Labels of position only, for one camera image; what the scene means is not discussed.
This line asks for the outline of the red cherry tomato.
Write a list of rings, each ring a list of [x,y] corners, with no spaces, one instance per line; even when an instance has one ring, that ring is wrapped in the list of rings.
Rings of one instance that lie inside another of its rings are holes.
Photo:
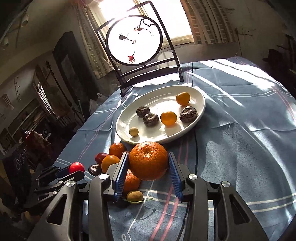
[[[73,164],[70,165],[69,167],[69,173],[72,174],[76,171],[81,171],[81,172],[85,172],[85,168],[83,166],[82,163],[80,162],[74,162]]]

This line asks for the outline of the dark cherry with stem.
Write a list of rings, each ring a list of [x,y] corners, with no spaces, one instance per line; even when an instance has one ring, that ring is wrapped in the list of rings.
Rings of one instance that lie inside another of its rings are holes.
[[[93,164],[93,165],[89,166],[88,172],[92,176],[98,176],[99,174],[102,173],[102,169],[98,164]]]

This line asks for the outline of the large mandarin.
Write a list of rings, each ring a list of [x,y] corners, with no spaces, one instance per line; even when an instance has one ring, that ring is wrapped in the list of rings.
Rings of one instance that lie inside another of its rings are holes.
[[[144,181],[161,178],[169,167],[166,149],[155,142],[137,144],[129,154],[129,168],[133,175]]]

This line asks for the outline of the small yellow longan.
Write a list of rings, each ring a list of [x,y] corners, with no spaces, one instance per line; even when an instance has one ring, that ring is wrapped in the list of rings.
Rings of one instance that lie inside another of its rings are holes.
[[[131,128],[129,129],[129,134],[130,134],[132,137],[136,137],[136,136],[138,136],[138,133],[139,133],[139,131],[138,131],[138,129],[137,129],[136,127],[131,127]]]
[[[143,201],[144,195],[140,191],[131,191],[131,192],[128,192],[128,194],[126,195],[126,199],[129,202],[139,202],[139,201]]]

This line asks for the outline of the smooth orange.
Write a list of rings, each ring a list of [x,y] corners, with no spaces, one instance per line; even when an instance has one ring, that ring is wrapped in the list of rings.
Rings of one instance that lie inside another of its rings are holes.
[[[164,111],[161,114],[161,122],[166,126],[171,126],[177,121],[177,115],[172,111]]]

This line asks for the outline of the wrinkled dark passion fruit large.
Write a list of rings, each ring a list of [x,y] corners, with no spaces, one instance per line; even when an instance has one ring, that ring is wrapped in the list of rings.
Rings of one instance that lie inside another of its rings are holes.
[[[198,117],[197,110],[192,106],[187,106],[180,113],[180,121],[182,123],[192,123]]]

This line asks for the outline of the small yellow longan front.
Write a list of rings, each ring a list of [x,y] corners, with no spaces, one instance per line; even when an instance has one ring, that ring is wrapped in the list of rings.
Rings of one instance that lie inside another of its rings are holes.
[[[129,202],[139,202],[139,201],[143,201],[144,195],[140,191],[131,191],[131,192],[128,192],[128,194],[126,195],[126,199]]]

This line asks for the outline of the yellow orange left pile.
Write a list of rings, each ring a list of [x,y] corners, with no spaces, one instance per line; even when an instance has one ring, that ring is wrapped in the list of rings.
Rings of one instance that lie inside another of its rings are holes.
[[[114,155],[107,155],[104,157],[101,163],[101,169],[103,173],[106,173],[109,166],[113,164],[119,163],[120,159],[117,156]]]

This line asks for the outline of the dark red plum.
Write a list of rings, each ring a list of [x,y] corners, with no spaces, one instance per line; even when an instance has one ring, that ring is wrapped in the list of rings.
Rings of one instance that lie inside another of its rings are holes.
[[[96,161],[97,165],[101,166],[101,163],[106,156],[108,156],[107,153],[98,153],[95,156],[95,161]]]

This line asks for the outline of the blue striped tablecloth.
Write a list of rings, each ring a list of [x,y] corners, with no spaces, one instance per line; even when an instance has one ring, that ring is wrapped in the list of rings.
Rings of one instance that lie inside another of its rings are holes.
[[[81,162],[87,171],[98,153],[120,142],[115,124],[123,110],[152,90],[170,85],[199,87],[202,118],[183,137],[164,144],[177,161],[204,180],[229,181],[259,220],[269,240],[278,240],[295,216],[295,99],[252,62],[233,57],[183,64],[178,74],[120,89],[77,131],[55,161]],[[174,195],[170,175],[142,182],[142,204],[109,205],[114,240],[182,240],[186,203]]]

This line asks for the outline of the left striped curtain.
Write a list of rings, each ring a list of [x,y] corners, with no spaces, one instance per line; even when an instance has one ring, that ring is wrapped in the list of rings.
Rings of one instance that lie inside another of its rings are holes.
[[[96,34],[98,27],[84,1],[72,1],[90,68],[97,79],[113,71],[111,61]]]

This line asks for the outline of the striped curtain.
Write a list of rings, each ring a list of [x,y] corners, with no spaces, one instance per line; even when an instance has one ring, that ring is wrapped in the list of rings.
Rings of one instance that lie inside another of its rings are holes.
[[[96,34],[98,27],[84,1],[72,1],[90,68],[97,79],[113,71],[111,61]]]
[[[192,32],[194,44],[236,43],[233,27],[218,0],[180,1]]]

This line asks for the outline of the right striped curtain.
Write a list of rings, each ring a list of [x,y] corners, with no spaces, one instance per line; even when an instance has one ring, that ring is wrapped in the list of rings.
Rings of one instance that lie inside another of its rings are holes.
[[[192,32],[194,44],[236,43],[233,27],[218,0],[180,1]]]

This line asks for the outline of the dark framed wall picture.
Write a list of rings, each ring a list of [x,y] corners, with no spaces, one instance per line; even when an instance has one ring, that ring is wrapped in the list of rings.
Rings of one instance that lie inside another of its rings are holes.
[[[98,87],[73,32],[65,32],[53,50],[53,56],[66,87],[76,104],[88,109],[97,98]]]

